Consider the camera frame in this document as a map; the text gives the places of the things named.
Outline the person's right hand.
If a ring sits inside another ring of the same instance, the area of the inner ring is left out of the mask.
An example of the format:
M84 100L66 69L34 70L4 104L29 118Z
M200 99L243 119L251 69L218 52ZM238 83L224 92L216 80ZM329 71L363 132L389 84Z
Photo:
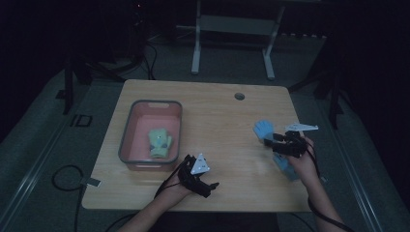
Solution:
M308 137L305 137L307 150L298 158L289 157L288 161L293 166L296 174L306 187L311 187L320 182L315 158L314 143Z

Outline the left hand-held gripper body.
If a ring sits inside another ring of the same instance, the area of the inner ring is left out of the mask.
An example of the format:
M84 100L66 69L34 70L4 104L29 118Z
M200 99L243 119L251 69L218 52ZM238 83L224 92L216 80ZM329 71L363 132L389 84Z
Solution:
M209 185L200 180L200 176L209 170L206 159L199 154L195 161L183 160L178 166L178 178L184 187L207 198L211 195L211 190L208 189Z

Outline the black metal stand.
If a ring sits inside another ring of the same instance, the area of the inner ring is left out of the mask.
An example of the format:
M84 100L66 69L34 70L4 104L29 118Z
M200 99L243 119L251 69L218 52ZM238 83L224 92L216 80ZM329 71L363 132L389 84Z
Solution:
M313 96L317 100L325 100L330 97L328 119L335 130L338 129L337 115L343 113L338 100L339 98L345 99L341 93L342 64L345 61L345 53L339 46L340 39L337 34L332 33L327 36L307 73L307 77L288 87L288 92L293 93L313 82L318 82Z

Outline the black tripod stand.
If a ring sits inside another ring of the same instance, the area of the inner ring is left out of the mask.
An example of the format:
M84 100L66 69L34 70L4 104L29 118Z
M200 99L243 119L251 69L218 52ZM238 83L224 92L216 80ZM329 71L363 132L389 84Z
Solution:
M121 77L119 73L130 71L131 69L136 68L141 62L141 57L132 55L127 65L109 69L93 59L90 55L86 54L78 45L69 43L67 56L64 62L64 89L60 90L56 96L57 99L64 101L63 114L68 115L73 107L74 76L77 77L77 80L80 83L89 85L93 80L89 70L94 70L103 77L107 77L116 82L124 82L125 78Z

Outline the blue glove dotted grey cuff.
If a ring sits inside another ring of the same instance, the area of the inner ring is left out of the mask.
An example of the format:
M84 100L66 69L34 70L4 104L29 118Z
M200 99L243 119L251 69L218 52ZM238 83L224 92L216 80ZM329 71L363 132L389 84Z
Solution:
M286 156L274 153L273 161L289 181L297 181L299 179L299 176Z

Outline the person's left hand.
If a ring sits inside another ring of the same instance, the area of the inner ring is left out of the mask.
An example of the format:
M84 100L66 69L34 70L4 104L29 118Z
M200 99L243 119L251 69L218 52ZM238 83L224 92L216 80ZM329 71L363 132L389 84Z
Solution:
M179 203L192 194L192 191L184 187L178 180L170 180L165 184L160 196L168 203Z

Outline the plain blue glove grey cuff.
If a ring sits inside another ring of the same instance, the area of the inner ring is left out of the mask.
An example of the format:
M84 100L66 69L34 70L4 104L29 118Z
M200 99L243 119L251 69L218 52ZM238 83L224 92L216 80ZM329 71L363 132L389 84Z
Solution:
M274 125L267 120L260 120L253 126L253 131L260 140L274 140Z

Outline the person's dark clothing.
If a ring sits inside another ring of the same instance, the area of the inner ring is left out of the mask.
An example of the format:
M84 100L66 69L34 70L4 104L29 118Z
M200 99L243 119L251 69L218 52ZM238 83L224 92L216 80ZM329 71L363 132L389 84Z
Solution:
M279 232L275 213L165 213L150 232Z

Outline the pink plastic basin grey rim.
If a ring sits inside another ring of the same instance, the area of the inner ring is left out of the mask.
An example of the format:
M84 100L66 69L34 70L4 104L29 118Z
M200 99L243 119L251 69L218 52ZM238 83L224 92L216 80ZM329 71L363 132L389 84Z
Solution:
M178 101L135 101L118 157L131 171L171 171L179 158L183 106Z

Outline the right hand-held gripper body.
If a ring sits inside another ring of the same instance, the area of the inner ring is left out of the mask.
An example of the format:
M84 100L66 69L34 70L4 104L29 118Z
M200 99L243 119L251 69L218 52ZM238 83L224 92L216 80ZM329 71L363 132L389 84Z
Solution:
M281 155L291 156L298 158L302 155L307 149L308 145L305 139L301 136L301 133L304 131L317 131L317 126L293 123L285 127L285 140L282 142L275 141L280 143L278 149L272 149L274 152Z

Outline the green knit glove face print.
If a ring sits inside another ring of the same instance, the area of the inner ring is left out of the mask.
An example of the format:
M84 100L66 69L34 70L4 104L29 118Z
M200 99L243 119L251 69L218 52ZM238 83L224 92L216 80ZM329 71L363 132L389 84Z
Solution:
M172 136L166 129L153 129L148 133L150 142L150 157L153 159L167 159Z

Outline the white metal desk frame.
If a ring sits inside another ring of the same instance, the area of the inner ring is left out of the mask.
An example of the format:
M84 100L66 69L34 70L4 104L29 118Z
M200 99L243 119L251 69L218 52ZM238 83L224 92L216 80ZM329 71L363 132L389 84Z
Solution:
M273 80L276 75L271 60L271 53L278 29L285 11L285 7L279 7L275 19L254 19L224 15L203 14L201 11L202 0L196 0L195 15L195 41L190 72L198 74L201 58L201 32L220 32L232 34L268 36L269 42L261 50L267 78Z

